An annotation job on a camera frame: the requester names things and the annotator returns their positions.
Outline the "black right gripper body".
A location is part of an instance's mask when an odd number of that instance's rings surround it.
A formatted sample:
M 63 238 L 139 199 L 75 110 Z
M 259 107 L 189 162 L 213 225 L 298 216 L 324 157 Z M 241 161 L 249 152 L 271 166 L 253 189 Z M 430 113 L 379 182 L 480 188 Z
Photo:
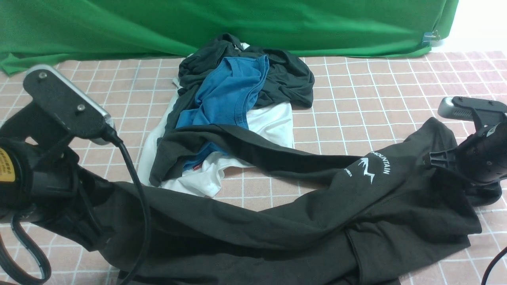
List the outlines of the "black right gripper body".
M 454 148 L 429 152 L 423 166 L 444 179 L 487 186 L 506 180 L 506 115 L 493 124 L 477 119 L 480 128 Z

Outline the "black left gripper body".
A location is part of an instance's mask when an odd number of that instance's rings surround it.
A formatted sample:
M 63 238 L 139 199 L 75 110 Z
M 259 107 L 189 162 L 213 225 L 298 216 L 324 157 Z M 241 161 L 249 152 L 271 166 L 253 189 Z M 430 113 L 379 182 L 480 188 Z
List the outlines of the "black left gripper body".
M 80 130 L 35 102 L 1 126 L 1 221 L 38 221 L 67 211 L 88 215 L 78 155 Z

